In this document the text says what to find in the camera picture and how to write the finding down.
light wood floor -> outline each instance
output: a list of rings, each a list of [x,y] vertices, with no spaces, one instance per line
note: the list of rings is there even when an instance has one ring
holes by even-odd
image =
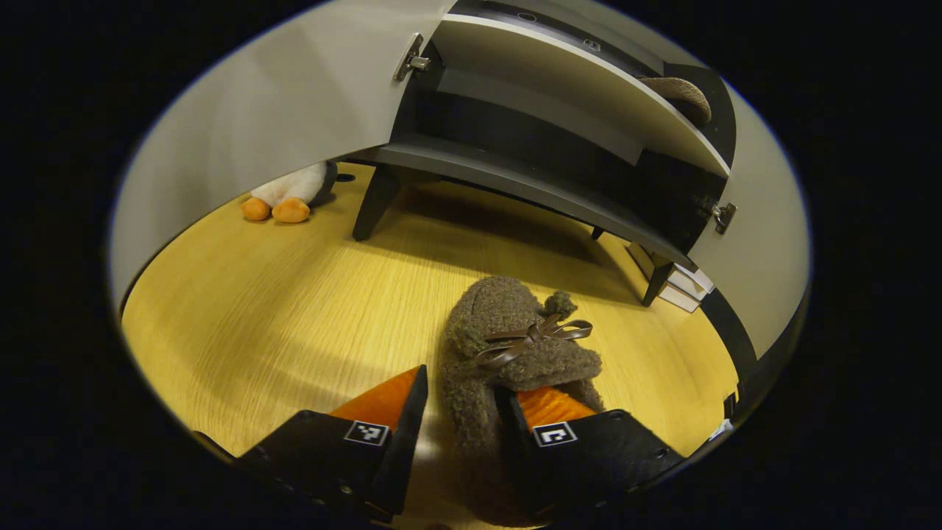
[[[398,528],[486,528],[456,500],[451,430],[437,393],[439,339],[474,281],[520,278],[541,300],[569,290],[596,386],[679,453],[723,420],[736,371],[706,316],[657,299],[610,234],[448,183],[406,190],[370,240],[353,222],[372,168],[333,187],[304,224],[242,219],[240,197],[190,227],[144,271],[123,328],[155,392],[190,429],[241,455],[299,409],[327,411],[425,363],[430,398]]]

metal hinge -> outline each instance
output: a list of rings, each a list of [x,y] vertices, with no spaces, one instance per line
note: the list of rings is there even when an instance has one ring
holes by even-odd
[[[425,38],[422,37],[422,34],[413,34],[412,44],[409,45],[409,49],[406,51],[405,57],[402,58],[396,74],[393,75],[393,80],[402,81],[411,70],[426,70],[429,68],[430,60],[418,54],[418,49],[422,46],[423,41],[425,41]]]
[[[725,234],[726,228],[729,228],[729,224],[733,222],[733,216],[736,215],[736,205],[729,203],[720,207],[720,203],[717,203],[709,212],[713,215],[713,219],[716,219],[716,231]]]

cabinet leg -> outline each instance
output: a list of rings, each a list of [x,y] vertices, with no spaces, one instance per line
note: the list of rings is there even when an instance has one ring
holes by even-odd
[[[667,285],[667,278],[674,269],[674,264],[670,260],[660,256],[652,256],[651,258],[654,260],[655,267],[654,272],[651,273],[651,281],[648,282],[648,290],[644,293],[644,299],[642,300],[642,306],[645,307],[651,306],[654,299],[658,297],[664,286]]]
[[[362,241],[369,238],[373,233],[373,228],[376,228],[382,214],[396,198],[401,188],[402,184],[388,166],[377,166],[376,171],[373,172],[373,179],[369,181],[369,187],[366,188],[363,203],[360,205],[360,213],[357,214],[356,224],[353,226],[355,240]]]

plush penguin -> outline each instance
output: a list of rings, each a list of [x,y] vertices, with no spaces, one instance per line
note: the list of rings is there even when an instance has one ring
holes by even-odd
[[[282,223],[300,223],[311,214],[308,205],[324,185],[325,174],[326,161],[263,184],[242,203],[242,215],[250,221],[264,221],[270,214]]]

slipper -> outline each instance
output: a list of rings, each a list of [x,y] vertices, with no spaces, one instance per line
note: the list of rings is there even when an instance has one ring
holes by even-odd
[[[557,291],[540,304],[520,281],[492,276],[472,285],[448,317],[442,389],[466,502],[483,521],[545,523],[528,514],[507,476],[496,388],[517,392],[530,428],[605,411],[591,381],[602,361],[577,343],[592,325],[560,323],[576,309],[568,293]]]
[[[638,80],[666,99],[694,126],[702,127],[712,119],[707,97],[688,80],[679,77],[640,77]]]

